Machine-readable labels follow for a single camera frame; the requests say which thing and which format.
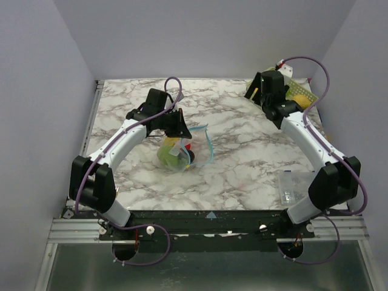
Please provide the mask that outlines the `yellow red mango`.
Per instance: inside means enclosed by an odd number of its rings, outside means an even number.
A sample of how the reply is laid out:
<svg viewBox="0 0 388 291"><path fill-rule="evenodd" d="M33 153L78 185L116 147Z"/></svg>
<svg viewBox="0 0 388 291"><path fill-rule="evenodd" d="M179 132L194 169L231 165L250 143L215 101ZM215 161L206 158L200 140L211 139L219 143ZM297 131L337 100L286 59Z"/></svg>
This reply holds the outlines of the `yellow red mango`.
<svg viewBox="0 0 388 291"><path fill-rule="evenodd" d="M166 137L165 140L164 140L164 144L166 146L171 146L173 147L177 142L179 142L180 138L169 138L169 137Z"/></svg>

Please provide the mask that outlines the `clear zip top bag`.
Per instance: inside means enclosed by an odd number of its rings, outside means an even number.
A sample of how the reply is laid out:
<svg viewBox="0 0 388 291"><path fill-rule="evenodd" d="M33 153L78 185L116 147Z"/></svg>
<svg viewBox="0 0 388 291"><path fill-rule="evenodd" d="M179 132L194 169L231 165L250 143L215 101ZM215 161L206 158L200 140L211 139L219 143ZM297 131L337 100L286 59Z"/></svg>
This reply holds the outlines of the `clear zip top bag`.
<svg viewBox="0 0 388 291"><path fill-rule="evenodd" d="M171 167L161 164L162 166L173 172L183 172L190 167L203 167L212 162L213 145L208 136L208 125L191 127L189 130L192 134L192 139L180 138L179 142L177 142L170 151L171 155L178 157L178 166ZM160 147L165 146L164 140L165 138L162 140ZM185 148L187 144L191 144L190 150L195 154L193 164L189 164L190 158L187 152L188 150Z"/></svg>

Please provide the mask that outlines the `green white cabbage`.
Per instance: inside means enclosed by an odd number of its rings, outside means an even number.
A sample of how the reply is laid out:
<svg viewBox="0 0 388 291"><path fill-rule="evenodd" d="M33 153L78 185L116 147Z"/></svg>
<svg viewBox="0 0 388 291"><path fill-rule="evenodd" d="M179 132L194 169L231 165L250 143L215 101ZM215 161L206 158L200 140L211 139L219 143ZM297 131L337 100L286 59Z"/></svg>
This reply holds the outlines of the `green white cabbage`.
<svg viewBox="0 0 388 291"><path fill-rule="evenodd" d="M170 154L172 148L172 145L162 145L157 151L156 155L162 165L171 167L178 166L178 157Z"/></svg>

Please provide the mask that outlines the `beige pear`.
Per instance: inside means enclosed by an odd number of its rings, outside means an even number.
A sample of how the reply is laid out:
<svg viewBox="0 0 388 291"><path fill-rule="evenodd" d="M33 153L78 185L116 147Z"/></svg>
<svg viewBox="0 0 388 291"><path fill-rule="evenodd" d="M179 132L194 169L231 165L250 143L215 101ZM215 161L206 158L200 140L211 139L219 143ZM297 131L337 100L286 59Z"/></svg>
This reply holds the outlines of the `beige pear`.
<svg viewBox="0 0 388 291"><path fill-rule="evenodd" d="M302 94L294 95L292 100L295 101L303 110L307 109L312 104L311 100L306 95Z"/></svg>

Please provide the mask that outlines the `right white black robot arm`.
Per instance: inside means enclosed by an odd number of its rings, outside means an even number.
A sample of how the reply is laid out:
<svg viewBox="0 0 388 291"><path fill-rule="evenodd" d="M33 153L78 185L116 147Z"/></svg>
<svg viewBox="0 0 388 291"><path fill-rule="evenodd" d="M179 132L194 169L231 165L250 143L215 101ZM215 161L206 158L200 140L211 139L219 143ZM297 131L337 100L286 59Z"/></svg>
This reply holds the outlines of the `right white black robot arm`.
<svg viewBox="0 0 388 291"><path fill-rule="evenodd" d="M279 231L291 238L299 233L301 223L356 197L361 163L354 156L344 156L324 139L302 107L286 98L286 91L283 74L267 70L255 75L245 97L258 105L266 118L295 142L315 171L308 195L281 215Z"/></svg>

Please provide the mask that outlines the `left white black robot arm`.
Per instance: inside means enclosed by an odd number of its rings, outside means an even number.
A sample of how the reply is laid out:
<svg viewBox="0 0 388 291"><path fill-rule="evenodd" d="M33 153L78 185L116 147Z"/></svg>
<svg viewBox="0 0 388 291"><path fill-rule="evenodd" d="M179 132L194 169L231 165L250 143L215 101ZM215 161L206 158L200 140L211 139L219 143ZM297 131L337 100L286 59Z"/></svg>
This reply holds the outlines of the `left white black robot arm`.
<svg viewBox="0 0 388 291"><path fill-rule="evenodd" d="M114 172L154 130L164 131L169 138L192 137L182 110L176 108L182 98L182 93L173 99L166 91L150 89L146 101L128 112L122 126L100 149L73 160L69 197L74 200L76 211L80 205L97 211L114 224L113 231L121 239L134 234L131 213L116 198Z"/></svg>

